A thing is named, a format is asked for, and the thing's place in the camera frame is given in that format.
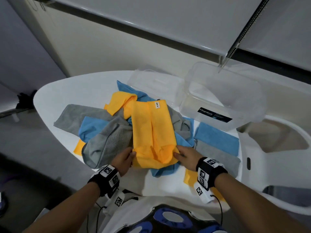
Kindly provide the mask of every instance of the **folded yellow cloth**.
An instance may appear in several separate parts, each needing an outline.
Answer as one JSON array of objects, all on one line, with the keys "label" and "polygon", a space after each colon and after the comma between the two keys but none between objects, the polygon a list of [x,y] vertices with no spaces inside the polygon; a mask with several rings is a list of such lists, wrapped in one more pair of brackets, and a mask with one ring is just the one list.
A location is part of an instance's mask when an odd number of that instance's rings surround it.
[{"label": "folded yellow cloth", "polygon": [[[197,172],[190,171],[190,170],[186,169],[186,173],[185,173],[185,177],[184,177],[184,183],[193,187],[193,185],[194,185],[194,183],[196,183],[196,181],[197,181]],[[215,187],[211,187],[211,191],[219,199],[219,201],[225,201],[223,196],[220,194],[220,192]]]},{"label": "folded yellow cloth", "polygon": [[124,119],[128,119],[132,115],[133,102],[136,100],[136,94],[121,91],[115,92],[112,94],[110,103],[106,104],[104,109],[111,115],[114,115],[119,109],[123,108]]},{"label": "folded yellow cloth", "polygon": [[166,101],[132,103],[133,166],[160,169],[177,163],[176,138]]},{"label": "folded yellow cloth", "polygon": [[79,139],[78,144],[76,145],[75,150],[73,151],[75,154],[82,156],[82,148],[85,145],[81,139]]}]

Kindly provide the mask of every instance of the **person's right arm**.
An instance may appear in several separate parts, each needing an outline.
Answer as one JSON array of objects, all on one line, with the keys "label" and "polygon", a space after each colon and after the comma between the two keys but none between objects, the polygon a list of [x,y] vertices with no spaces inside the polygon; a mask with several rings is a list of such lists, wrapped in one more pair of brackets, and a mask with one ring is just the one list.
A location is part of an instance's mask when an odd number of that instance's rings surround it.
[{"label": "person's right arm", "polygon": [[[181,155],[174,153],[174,157],[187,169],[196,171],[196,165],[203,156],[193,148],[179,145],[177,148]],[[214,184],[250,232],[310,232],[283,209],[278,208],[229,174],[219,174]]]}]

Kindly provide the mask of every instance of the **transparent plastic box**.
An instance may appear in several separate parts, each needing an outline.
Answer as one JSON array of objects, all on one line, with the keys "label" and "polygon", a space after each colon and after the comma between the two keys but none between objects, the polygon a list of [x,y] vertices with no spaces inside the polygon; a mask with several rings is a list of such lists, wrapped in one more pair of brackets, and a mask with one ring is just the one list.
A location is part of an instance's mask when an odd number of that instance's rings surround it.
[{"label": "transparent plastic box", "polygon": [[193,65],[185,78],[180,112],[223,131],[262,121],[266,97],[261,85],[229,70],[219,70],[204,62]]},{"label": "transparent plastic box", "polygon": [[150,65],[135,70],[127,85],[155,100],[166,100],[172,108],[178,107],[184,98],[184,79]]}]

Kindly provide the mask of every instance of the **plastic chair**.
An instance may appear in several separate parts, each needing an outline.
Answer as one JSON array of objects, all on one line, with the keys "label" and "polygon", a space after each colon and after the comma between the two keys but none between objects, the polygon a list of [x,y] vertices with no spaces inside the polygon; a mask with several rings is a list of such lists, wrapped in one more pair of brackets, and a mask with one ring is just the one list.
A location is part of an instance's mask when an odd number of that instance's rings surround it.
[{"label": "plastic chair", "polygon": [[311,189],[311,136],[289,121],[272,116],[265,118],[294,129],[309,147],[305,150],[265,153],[248,133],[239,133],[243,159],[241,181],[284,210],[311,215],[311,206],[296,206],[262,192],[270,185]]}]

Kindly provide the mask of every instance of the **gray cloth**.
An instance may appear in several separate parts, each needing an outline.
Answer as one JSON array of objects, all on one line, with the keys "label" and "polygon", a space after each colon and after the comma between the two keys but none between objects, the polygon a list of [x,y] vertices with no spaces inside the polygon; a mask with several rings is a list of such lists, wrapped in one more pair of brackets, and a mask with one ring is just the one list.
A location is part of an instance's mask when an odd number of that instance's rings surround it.
[{"label": "gray cloth", "polygon": [[195,149],[204,157],[214,158],[221,162],[225,166],[225,169],[228,171],[228,173],[234,178],[238,176],[239,165],[241,162],[238,157],[210,146],[200,140],[196,141]]},{"label": "gray cloth", "polygon": [[115,117],[91,138],[82,149],[84,163],[91,168],[110,164],[122,150],[132,145],[133,127],[122,117]]},{"label": "gray cloth", "polygon": [[111,121],[114,117],[123,118],[123,108],[111,116],[107,110],[83,105],[67,105],[60,117],[54,122],[54,127],[79,136],[79,128],[85,116]]},{"label": "gray cloth", "polygon": [[190,121],[184,119],[180,113],[173,110],[170,106],[167,106],[169,115],[171,116],[174,131],[178,133],[185,140],[191,136],[190,132]]}]

